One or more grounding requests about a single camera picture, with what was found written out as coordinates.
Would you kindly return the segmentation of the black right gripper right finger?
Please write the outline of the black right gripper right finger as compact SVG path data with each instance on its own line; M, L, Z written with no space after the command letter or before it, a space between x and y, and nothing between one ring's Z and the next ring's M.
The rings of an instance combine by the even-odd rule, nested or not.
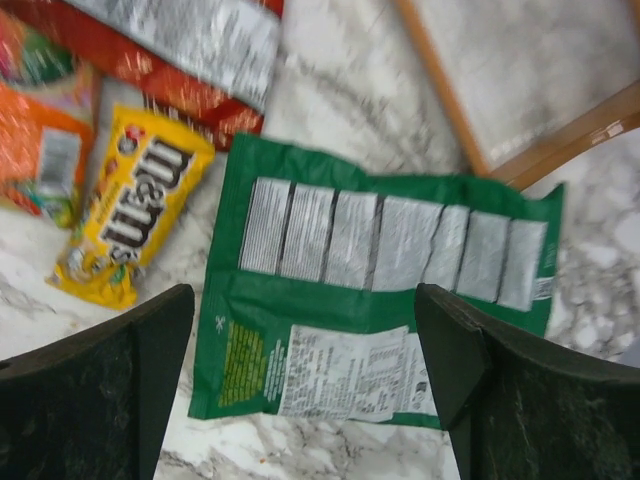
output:
M463 479L636 479L639 371L416 289L441 427Z

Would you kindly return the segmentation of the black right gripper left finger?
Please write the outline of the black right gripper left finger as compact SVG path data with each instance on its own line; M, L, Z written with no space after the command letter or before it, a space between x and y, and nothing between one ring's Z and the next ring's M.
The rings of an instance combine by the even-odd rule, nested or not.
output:
M194 317L176 285L1 363L4 479L150 479Z

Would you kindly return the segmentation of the green snack bag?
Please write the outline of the green snack bag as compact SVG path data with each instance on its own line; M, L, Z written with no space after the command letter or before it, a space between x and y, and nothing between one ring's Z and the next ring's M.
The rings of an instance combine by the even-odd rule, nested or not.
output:
M251 134L227 158L188 414L437 428L414 318L435 284L546 331L565 188L371 175Z

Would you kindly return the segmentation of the red chip bag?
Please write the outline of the red chip bag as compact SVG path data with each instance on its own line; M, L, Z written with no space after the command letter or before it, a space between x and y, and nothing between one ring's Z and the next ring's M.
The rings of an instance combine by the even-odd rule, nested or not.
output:
M258 134L281 38L281 1L4 1L10 13L145 108L183 120L220 151Z

